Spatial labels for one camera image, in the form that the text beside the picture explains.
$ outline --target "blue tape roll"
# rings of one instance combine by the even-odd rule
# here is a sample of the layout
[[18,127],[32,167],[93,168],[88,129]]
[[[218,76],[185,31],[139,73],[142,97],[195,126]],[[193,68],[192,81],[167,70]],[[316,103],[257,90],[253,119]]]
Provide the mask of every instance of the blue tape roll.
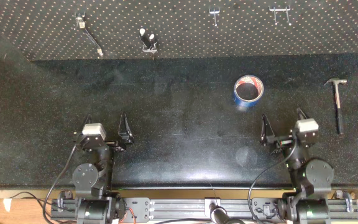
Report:
[[[244,83],[251,83],[253,84],[256,89],[258,90],[258,97],[254,98],[253,100],[245,100],[243,98],[241,98],[238,93],[237,93],[237,88]],[[243,107],[251,107],[254,106],[255,104],[258,103],[259,99],[262,97],[262,95],[264,94],[264,84],[262,83],[262,81],[260,81],[259,78],[253,76],[253,75],[244,75],[243,77],[241,77],[240,79],[238,79],[236,81],[236,84],[234,85],[234,102],[239,105],[239,106],[243,106]]]

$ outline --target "pegboard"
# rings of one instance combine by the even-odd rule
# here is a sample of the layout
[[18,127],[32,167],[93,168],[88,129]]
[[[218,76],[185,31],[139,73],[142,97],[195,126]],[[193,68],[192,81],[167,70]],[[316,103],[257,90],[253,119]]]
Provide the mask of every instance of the pegboard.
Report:
[[[290,7],[291,26],[269,6]],[[75,27],[78,12],[103,57]],[[0,32],[29,60],[150,58],[142,27],[157,36],[157,58],[358,53],[356,0],[0,0]]]

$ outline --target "black tabletop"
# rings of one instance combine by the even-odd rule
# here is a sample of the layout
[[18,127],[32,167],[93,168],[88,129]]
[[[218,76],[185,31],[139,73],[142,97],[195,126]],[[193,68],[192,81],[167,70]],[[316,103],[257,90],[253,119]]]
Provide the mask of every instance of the black tabletop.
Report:
[[[243,75],[265,87],[248,110],[232,99]],[[336,133],[330,78],[348,80],[339,92],[345,136]],[[46,189],[63,168],[72,134],[87,114],[117,137],[122,111],[136,143],[115,154],[114,187],[247,188],[283,159],[259,145],[261,115],[276,134],[294,127],[296,108],[319,124],[310,154],[335,168],[334,187],[358,188],[358,54],[156,60],[0,60],[0,188]],[[77,152],[71,172],[88,161]],[[287,188],[285,166],[258,187]]]

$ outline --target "hammer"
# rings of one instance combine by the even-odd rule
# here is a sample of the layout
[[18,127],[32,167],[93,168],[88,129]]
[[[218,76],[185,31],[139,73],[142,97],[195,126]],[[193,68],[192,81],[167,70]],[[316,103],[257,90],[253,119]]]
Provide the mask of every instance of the hammer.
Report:
[[332,82],[335,87],[335,102],[336,102],[336,120],[338,123],[338,134],[343,135],[343,117],[341,110],[341,102],[339,101],[339,92],[338,92],[338,84],[346,84],[347,80],[341,80],[339,78],[332,78],[328,80],[325,84]]

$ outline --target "hammer handle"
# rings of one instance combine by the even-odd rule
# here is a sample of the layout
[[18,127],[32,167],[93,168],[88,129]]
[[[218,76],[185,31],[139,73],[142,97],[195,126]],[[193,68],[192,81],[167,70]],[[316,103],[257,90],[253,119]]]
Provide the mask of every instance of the hammer handle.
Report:
[[344,135],[342,109],[340,108],[337,108],[336,110],[336,119],[338,122],[338,134]]

